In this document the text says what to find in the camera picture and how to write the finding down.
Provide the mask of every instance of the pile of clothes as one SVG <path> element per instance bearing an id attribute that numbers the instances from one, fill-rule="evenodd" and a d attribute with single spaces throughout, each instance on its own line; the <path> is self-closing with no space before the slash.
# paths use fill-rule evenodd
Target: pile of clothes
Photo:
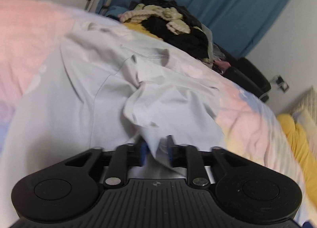
<path id="1" fill-rule="evenodd" d="M 176 1 L 132 1 L 129 11 L 118 15 L 118 18 L 128 28 L 146 34 L 149 32 L 152 37 L 164 40 L 195 59 L 209 59 L 209 43 L 202 24 Z"/>

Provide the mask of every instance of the ribbed black surface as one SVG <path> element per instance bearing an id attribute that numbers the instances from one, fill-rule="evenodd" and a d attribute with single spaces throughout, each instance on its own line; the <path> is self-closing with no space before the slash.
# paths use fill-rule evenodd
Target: ribbed black surface
<path id="1" fill-rule="evenodd" d="M 131 179 L 121 189 L 108 190 L 89 212 L 60 224 L 20 219 L 12 228 L 295 228 L 293 221 L 255 225 L 224 213 L 209 192 L 183 179 Z"/>

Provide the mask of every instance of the yellow cloth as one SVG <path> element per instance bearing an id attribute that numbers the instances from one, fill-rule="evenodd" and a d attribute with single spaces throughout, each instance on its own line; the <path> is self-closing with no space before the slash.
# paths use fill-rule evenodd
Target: yellow cloth
<path id="1" fill-rule="evenodd" d="M 145 29 L 145 27 L 143 27 L 141 24 L 133 24 L 133 23 L 123 23 L 127 28 L 131 29 L 131 30 L 134 30 L 134 31 L 137 31 L 137 32 L 140 32 L 140 33 L 143 33 L 149 37 L 153 37 L 155 39 L 158 39 L 158 40 L 161 40 L 163 41 L 162 38 L 159 38 L 157 37 L 156 35 L 154 34 L 151 34 L 150 31 L 147 31 Z"/>
<path id="2" fill-rule="evenodd" d="M 289 114 L 280 114 L 277 120 L 304 173 L 306 193 L 312 203 L 317 206 L 317 160 L 309 150 L 305 130 L 302 125 L 295 123 Z"/>

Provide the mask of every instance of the black chair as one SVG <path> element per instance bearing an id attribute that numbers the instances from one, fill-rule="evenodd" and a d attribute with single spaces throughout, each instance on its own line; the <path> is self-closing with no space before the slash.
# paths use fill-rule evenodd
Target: black chair
<path id="1" fill-rule="evenodd" d="M 270 82 L 266 77 L 246 58 L 237 60 L 219 45 L 218 47 L 231 65 L 223 76 L 266 102 L 269 97 L 263 94 L 271 90 Z"/>

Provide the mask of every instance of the metal screw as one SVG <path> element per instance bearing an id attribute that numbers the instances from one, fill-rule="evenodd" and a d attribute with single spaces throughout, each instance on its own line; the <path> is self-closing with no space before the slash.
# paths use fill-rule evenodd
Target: metal screw
<path id="1" fill-rule="evenodd" d="M 193 179 L 193 183 L 197 186 L 205 186 L 209 183 L 209 181 L 205 178 L 195 178 Z"/>
<path id="2" fill-rule="evenodd" d="M 110 186 L 118 185 L 120 182 L 121 180 L 117 177 L 110 177 L 106 180 L 106 183 Z"/>

